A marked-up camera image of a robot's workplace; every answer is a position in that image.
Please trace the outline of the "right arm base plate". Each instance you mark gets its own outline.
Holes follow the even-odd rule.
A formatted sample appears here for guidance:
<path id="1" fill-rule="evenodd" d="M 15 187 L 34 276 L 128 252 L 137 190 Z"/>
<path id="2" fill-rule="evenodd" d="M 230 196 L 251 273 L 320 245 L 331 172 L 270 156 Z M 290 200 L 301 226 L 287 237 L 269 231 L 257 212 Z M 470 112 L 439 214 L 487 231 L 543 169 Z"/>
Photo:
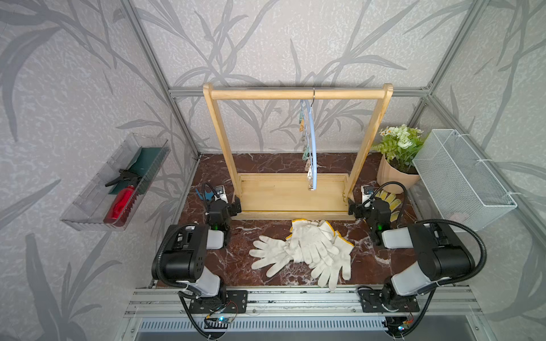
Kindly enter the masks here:
<path id="1" fill-rule="evenodd" d="M 357 295 L 364 313 L 420 312 L 416 296 L 400 296 L 389 286 L 382 289 L 360 286 Z"/>

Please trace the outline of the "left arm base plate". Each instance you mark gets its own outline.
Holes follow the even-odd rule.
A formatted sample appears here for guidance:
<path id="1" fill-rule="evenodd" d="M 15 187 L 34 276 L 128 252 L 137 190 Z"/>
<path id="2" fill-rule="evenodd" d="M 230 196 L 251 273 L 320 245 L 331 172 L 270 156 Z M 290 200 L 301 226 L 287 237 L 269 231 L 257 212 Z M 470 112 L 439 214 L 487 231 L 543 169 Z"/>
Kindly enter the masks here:
<path id="1" fill-rule="evenodd" d="M 189 306 L 191 313 L 212 313 L 222 310 L 226 313 L 245 313 L 248 303 L 248 291 L 227 290 L 220 291 L 213 297 L 197 298 Z"/>

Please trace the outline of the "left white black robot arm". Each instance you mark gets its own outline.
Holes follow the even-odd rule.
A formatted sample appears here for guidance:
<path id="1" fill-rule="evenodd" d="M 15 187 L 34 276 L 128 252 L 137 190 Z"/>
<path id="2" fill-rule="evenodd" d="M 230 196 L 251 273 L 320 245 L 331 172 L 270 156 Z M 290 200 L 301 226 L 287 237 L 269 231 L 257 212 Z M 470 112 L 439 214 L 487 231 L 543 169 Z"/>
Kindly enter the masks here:
<path id="1" fill-rule="evenodd" d="M 231 220 L 242 212 L 240 199 L 232 203 L 217 198 L 205 202 L 205 224 L 173 224 L 160 244 L 152 263 L 153 279 L 177 288 L 182 301 L 226 303 L 222 278 L 205 265 L 207 251 L 227 247 Z"/>

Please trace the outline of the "blue clip hanger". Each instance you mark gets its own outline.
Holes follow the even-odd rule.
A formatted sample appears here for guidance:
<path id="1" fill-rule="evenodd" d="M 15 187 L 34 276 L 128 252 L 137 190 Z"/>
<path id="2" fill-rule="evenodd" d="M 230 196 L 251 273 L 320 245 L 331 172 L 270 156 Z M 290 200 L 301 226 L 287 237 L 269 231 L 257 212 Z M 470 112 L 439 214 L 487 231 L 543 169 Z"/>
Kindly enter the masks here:
<path id="1" fill-rule="evenodd" d="M 314 126 L 313 104 L 315 101 L 315 90 L 313 98 L 300 100 L 299 130 L 302 133 L 301 142 L 303 143 L 302 160 L 305 162 L 305 171 L 307 172 L 308 189 L 315 191 L 318 183 L 318 164 L 317 164 L 317 142 Z"/>

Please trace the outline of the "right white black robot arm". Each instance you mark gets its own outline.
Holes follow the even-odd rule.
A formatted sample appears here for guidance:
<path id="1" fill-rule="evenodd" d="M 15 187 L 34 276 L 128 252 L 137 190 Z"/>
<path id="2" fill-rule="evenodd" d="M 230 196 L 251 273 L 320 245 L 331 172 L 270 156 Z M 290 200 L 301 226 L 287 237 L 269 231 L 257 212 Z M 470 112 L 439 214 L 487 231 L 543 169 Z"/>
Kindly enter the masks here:
<path id="1" fill-rule="evenodd" d="M 389 204 L 368 199 L 363 204 L 349 202 L 348 214 L 365 220 L 369 236 L 378 247 L 413 249 L 417 261 L 390 277 L 378 297 L 396 310 L 421 294 L 475 277 L 485 267 L 487 250 L 483 240 L 464 224 L 444 219 L 420 220 L 393 229 Z"/>

